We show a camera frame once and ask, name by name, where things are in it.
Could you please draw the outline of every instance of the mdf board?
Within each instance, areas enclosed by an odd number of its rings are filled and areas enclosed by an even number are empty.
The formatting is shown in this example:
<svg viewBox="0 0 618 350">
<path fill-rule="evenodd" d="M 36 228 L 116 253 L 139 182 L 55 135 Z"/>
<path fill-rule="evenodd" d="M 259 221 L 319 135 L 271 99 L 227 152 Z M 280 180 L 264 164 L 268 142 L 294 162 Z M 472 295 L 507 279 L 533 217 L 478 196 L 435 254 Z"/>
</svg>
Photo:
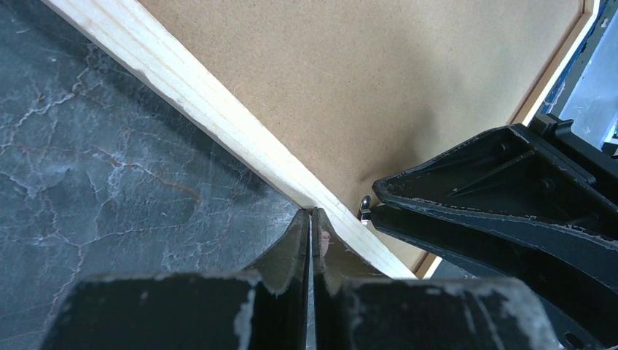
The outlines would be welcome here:
<svg viewBox="0 0 618 350">
<path fill-rule="evenodd" d="M 354 218 L 361 196 L 512 118 L 584 17 L 575 0 L 45 2 L 393 277 L 410 267 Z"/>
</svg>

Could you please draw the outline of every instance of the dark stone tabletop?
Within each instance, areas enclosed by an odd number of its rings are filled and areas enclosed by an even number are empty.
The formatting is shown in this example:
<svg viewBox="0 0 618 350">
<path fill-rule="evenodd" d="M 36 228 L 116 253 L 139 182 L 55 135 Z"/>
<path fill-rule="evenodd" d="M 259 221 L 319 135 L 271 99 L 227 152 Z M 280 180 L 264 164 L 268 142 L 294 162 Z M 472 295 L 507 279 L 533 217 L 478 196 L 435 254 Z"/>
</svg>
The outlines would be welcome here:
<svg viewBox="0 0 618 350">
<path fill-rule="evenodd" d="M 238 270 L 297 207 L 38 0 L 0 3 L 0 349 L 93 273 Z"/>
</svg>

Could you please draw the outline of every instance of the wooden tray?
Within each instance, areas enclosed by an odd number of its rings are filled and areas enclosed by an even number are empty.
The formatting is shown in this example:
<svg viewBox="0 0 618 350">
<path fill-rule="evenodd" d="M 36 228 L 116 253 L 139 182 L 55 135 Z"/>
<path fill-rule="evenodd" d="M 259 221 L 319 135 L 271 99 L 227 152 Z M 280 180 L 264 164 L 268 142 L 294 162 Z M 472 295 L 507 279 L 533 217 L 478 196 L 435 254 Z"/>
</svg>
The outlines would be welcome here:
<svg viewBox="0 0 618 350">
<path fill-rule="evenodd" d="M 529 120 L 598 11 L 598 0 L 45 2 L 295 203 L 325 208 L 393 277 L 413 277 L 426 253 L 355 218 L 373 181 Z"/>
</svg>

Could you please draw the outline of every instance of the screw hole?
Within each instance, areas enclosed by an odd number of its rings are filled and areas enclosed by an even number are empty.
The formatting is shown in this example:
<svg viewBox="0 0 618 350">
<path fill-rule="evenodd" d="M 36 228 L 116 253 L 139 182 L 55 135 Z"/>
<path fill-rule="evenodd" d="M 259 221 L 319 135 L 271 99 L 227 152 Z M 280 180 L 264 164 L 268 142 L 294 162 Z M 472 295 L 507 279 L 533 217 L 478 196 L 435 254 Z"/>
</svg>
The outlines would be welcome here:
<svg viewBox="0 0 618 350">
<path fill-rule="evenodd" d="M 571 332 L 566 332 L 564 333 L 564 338 L 566 339 L 566 341 L 571 344 L 575 349 L 583 349 L 584 348 L 584 342 L 581 341 L 577 335 L 571 333 Z"/>
</svg>

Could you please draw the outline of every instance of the wooden frame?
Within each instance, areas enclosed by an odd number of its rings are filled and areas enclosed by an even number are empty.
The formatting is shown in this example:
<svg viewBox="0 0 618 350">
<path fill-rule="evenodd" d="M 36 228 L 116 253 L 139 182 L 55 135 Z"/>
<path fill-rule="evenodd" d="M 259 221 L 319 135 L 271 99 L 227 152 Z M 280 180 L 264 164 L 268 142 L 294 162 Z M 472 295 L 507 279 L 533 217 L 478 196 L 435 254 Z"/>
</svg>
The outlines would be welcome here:
<svg viewBox="0 0 618 350">
<path fill-rule="evenodd" d="M 274 188 L 303 208 L 324 208 L 337 234 L 378 270 L 393 278 L 415 277 L 136 0 L 106 0 L 104 4 L 96 0 L 43 1 Z M 568 60 L 592 25 L 598 2 L 584 2 L 583 15 L 523 103 L 515 121 L 521 115 L 527 117 L 530 113 L 527 111 L 540 104 L 539 96 L 551 87 L 560 67 L 566 64 L 564 60 Z M 437 266 L 439 258 L 431 261 Z M 430 264 L 426 270 L 425 276 L 434 268 Z"/>
</svg>

